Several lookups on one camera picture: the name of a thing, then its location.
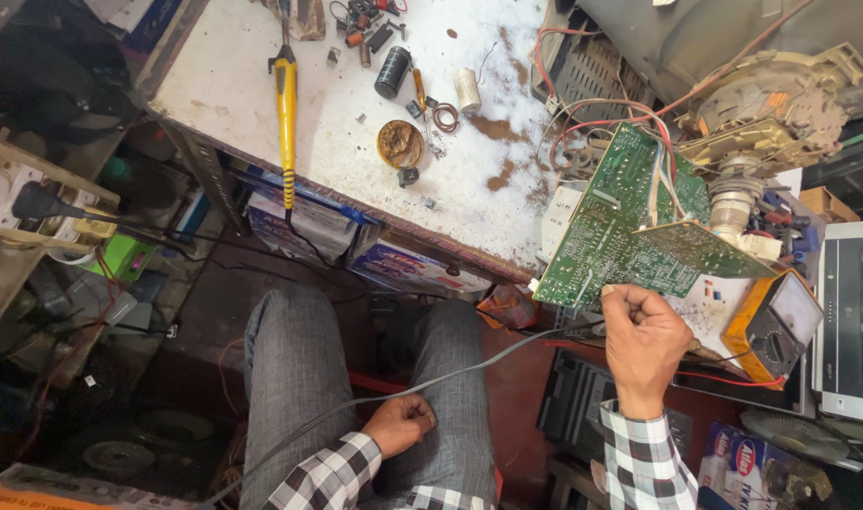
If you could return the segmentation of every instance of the hand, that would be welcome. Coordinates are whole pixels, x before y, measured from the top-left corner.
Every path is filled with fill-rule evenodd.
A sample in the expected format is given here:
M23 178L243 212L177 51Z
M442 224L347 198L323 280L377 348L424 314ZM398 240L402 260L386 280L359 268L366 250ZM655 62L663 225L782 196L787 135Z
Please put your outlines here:
M369 434L378 443L381 458L402 454L437 425L431 409L418 393L387 400L365 424L363 434Z
M602 310L607 365L618 386L621 414L633 419L660 417L664 390L693 331L657 292L635 285L605 285Z

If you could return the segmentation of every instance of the old crt television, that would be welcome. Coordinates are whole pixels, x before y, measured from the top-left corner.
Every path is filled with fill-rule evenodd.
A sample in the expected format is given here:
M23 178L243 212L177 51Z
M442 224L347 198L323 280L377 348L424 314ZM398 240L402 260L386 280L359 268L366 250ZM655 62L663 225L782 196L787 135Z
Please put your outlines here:
M823 412L863 420L863 221L825 228L820 273L812 388Z

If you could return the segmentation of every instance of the gray trousers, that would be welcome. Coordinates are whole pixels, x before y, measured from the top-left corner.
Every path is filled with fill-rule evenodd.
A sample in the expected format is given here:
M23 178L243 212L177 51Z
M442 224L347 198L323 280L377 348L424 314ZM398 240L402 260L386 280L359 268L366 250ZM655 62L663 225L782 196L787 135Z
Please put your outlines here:
M411 386L482 362L479 322L470 303L443 301L415 325L418 361ZM267 293L245 331L249 429L245 469L303 423L353 398L335 311L318 289L285 284ZM438 418L423 442L385 460L374 490L358 506L407 508L414 485L495 497L488 396L481 370L422 392ZM290 471L335 439L356 431L354 408L326 419L285 448L245 482L240 508L258 509Z

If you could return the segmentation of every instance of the checkered shirt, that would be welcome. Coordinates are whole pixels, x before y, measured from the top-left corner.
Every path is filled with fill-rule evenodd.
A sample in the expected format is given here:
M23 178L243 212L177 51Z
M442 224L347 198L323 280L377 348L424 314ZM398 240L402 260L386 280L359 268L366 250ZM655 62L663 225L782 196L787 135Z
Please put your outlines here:
M698 485L677 453L667 417L629 419L618 401L601 403L607 494L613 510L696 508Z
M271 494L262 510L353 510L359 489L381 467L381 450L366 434L351 432L305 459ZM403 510L494 510L480 497L416 485Z

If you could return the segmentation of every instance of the circuit board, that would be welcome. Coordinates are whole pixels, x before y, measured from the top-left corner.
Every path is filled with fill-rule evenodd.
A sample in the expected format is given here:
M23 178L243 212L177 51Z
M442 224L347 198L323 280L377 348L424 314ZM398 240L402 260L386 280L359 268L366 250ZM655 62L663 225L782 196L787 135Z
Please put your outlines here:
M681 264L720 278L766 278L777 272L693 221L677 221L634 232Z
M683 297L700 272L633 236L645 225L646 202L658 143L627 122L620 124L611 145L570 226L545 270L534 299L577 310L601 311L601 288L607 283L632 283ZM681 205L707 224L710 204L705 181L693 177L692 166L677 157L675 191ZM658 223L674 220L670 193L659 186Z

